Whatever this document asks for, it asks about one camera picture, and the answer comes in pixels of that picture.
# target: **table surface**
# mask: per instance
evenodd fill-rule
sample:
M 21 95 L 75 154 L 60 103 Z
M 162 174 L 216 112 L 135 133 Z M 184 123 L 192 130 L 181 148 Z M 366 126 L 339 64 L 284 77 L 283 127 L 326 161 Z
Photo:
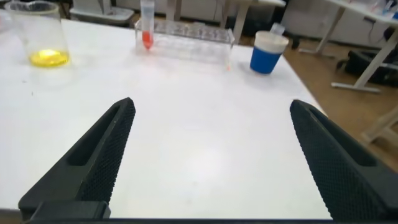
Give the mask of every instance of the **table surface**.
M 231 71 L 134 53 L 134 31 L 62 21 L 72 63 L 34 68 L 0 33 L 0 208 L 19 199 L 116 101 L 136 106 L 111 217 L 330 219 L 289 106 L 319 108 L 281 58 L 270 76 L 235 46 Z
M 387 16 L 383 16 L 380 14 L 376 14 L 374 12 L 371 12 L 368 10 L 368 6 L 367 4 L 363 3 L 363 2 L 346 2 L 344 0 L 325 0 L 328 2 L 331 2 L 333 4 L 336 4 L 340 7 L 344 7 L 350 11 L 362 14 L 368 18 L 374 19 L 378 22 L 382 22 L 385 24 L 388 24 L 390 26 L 394 26 L 394 27 L 398 27 L 398 20 L 397 19 L 393 19 L 391 17 L 387 17 Z

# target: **cable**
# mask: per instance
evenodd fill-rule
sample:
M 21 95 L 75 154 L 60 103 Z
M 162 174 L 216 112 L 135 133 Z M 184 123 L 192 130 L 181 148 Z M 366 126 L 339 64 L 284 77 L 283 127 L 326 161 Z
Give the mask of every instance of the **cable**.
M 369 33 L 368 33 L 368 42 L 370 43 L 370 44 L 378 44 L 378 43 L 380 43 L 383 39 L 384 39 L 384 36 L 382 36 L 378 41 L 376 41 L 376 42 L 373 42 L 372 41 L 372 32 L 373 32 L 373 29 L 374 29 L 374 23 L 372 23 L 372 28 L 371 28 L 371 30 L 369 30 Z

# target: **wooden floor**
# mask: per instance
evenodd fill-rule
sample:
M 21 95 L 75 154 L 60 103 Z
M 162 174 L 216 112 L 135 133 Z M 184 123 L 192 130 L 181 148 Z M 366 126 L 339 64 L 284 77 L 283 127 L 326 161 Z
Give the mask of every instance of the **wooden floor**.
M 302 41 L 300 47 L 314 49 L 317 44 L 318 42 Z M 343 59 L 347 57 L 351 49 L 330 44 L 325 52 L 333 53 L 338 56 L 338 59 Z M 381 94 L 332 88 L 331 82 L 354 84 L 356 81 L 356 77 L 344 71 L 335 72 L 338 59 L 316 57 L 290 48 L 285 51 L 284 56 L 329 118 L 359 141 L 360 134 L 364 130 L 398 105 L 398 88 L 368 84 L 380 88 Z M 368 149 L 391 169 L 398 172 L 397 147 L 391 146 L 384 139 L 378 139 Z

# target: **red liquid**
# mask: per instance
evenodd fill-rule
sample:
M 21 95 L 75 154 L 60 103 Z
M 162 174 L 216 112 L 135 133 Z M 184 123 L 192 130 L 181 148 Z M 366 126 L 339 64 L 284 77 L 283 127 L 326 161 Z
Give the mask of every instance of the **red liquid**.
M 149 31 L 142 31 L 142 41 L 147 50 L 149 50 L 154 44 L 154 37 Z

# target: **desk leg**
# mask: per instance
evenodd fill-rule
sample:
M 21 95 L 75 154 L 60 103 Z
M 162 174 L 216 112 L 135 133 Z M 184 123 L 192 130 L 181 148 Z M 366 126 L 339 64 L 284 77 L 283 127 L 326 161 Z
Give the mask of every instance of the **desk leg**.
M 326 32 L 325 36 L 322 38 L 322 41 L 319 43 L 316 50 L 299 49 L 298 51 L 303 52 L 303 53 L 317 54 L 317 55 L 321 55 L 321 56 L 335 58 L 334 55 L 323 54 L 323 49 L 326 47 L 326 44 L 328 43 L 333 31 L 335 30 L 338 22 L 340 21 L 341 17 L 343 16 L 344 12 L 345 12 L 345 8 L 339 7 L 334 20 L 330 24 L 328 31 Z
M 333 87 L 337 88 L 347 88 L 350 90 L 361 90 L 361 91 L 369 91 L 373 93 L 380 93 L 380 90 L 377 88 L 369 88 L 365 87 L 365 84 L 372 77 L 374 72 L 383 64 L 384 59 L 390 54 L 391 50 L 393 50 L 398 43 L 398 29 L 395 30 L 393 35 L 387 41 L 385 46 L 380 50 L 380 52 L 375 56 L 373 61 L 369 64 L 365 72 L 361 75 L 358 81 L 354 85 L 344 84 L 344 83 L 332 83 Z
M 166 19 L 174 21 L 177 9 L 177 0 L 167 0 Z
M 239 3 L 238 16 L 236 16 L 236 22 L 234 28 L 235 44 L 239 44 L 239 40 L 241 39 L 243 25 L 244 21 L 246 20 L 246 14 L 248 13 L 249 6 L 250 2 L 245 1 Z
M 224 5 L 224 9 L 223 9 L 223 18 L 221 20 L 220 23 L 220 27 L 225 29 L 225 25 L 226 25 L 226 20 L 228 19 L 228 13 L 229 13 L 229 8 L 231 7 L 231 0 L 226 0 L 225 1 L 225 5 Z

